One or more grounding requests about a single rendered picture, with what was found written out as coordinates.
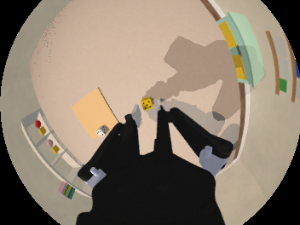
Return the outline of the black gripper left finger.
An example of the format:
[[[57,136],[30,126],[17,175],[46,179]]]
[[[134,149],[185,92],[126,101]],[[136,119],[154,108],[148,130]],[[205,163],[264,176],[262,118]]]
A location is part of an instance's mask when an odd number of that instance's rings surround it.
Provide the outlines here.
[[[115,124],[90,161],[78,172],[78,177],[92,189],[110,171],[111,188],[119,193],[127,193],[131,189],[131,155],[140,154],[138,130],[141,123],[141,110],[139,105],[136,104],[132,113],[125,115],[124,118],[125,124]]]

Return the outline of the light orange mat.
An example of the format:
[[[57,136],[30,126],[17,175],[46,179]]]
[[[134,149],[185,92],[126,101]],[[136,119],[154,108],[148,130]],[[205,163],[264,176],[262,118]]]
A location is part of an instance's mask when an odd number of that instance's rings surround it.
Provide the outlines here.
[[[72,106],[72,110],[93,140],[99,137],[95,132],[102,125],[108,130],[107,135],[119,123],[99,87]]]

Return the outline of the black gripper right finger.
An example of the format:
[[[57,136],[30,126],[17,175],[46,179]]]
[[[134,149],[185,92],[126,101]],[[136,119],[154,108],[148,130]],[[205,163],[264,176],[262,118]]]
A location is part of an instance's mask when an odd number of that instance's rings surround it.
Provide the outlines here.
[[[228,162],[234,148],[232,142],[212,135],[177,107],[165,112],[157,99],[153,101],[158,114],[157,135],[154,139],[153,162],[149,177],[153,186],[160,191],[165,191],[174,183],[169,123],[173,123],[199,157],[203,169],[208,170],[215,177]]]

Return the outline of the white die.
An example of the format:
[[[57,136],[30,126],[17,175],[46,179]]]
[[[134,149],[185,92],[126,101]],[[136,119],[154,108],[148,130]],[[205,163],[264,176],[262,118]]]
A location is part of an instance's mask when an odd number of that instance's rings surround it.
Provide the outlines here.
[[[106,135],[106,133],[108,132],[108,130],[102,125],[95,133],[102,138],[103,136]]]

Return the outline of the yellow die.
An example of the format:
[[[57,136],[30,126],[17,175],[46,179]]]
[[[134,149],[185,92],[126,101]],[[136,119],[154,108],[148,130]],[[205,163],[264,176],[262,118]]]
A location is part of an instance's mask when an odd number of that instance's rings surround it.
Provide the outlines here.
[[[151,97],[141,99],[141,105],[144,111],[153,108]]]

